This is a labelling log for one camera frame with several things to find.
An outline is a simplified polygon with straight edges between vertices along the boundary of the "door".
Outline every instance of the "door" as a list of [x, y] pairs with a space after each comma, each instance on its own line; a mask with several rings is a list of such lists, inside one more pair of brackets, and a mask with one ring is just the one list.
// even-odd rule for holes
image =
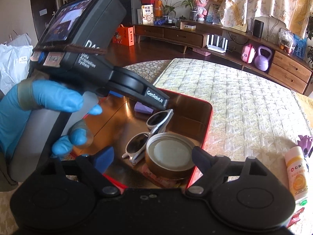
[[30, 0], [38, 40], [57, 11], [56, 0]]

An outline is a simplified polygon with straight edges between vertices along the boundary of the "blue rubber glove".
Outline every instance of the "blue rubber glove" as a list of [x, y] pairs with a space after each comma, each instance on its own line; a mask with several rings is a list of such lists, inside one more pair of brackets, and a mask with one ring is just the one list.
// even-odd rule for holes
[[[32, 91], [36, 103], [46, 109], [76, 112], [82, 108], [82, 96], [56, 82], [37, 80], [32, 82]], [[93, 107], [89, 114], [99, 115], [102, 109], [99, 105]], [[15, 85], [0, 102], [0, 146], [7, 162], [10, 162], [18, 141], [23, 133], [31, 110], [24, 111], [18, 102], [18, 85]], [[69, 154], [73, 145], [83, 145], [87, 141], [87, 131], [78, 128], [69, 136], [61, 137], [52, 146], [56, 156]]]

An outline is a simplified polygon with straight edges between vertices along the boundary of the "curtain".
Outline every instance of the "curtain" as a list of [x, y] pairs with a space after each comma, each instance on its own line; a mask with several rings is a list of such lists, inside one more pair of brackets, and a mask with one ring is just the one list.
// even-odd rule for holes
[[217, 0], [224, 26], [244, 25], [252, 17], [274, 17], [302, 38], [309, 22], [312, 0]]

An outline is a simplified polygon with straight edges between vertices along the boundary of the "white box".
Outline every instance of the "white box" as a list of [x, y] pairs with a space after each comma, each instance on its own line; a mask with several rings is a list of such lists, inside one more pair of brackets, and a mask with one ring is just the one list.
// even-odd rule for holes
[[184, 25], [184, 29], [193, 31], [196, 29], [196, 26]]

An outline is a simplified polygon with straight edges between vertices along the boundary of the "orange gift box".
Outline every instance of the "orange gift box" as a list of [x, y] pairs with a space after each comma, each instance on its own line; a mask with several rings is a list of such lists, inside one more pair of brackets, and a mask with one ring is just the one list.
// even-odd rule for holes
[[113, 43], [126, 46], [134, 45], [134, 29], [133, 27], [120, 25], [112, 38]]

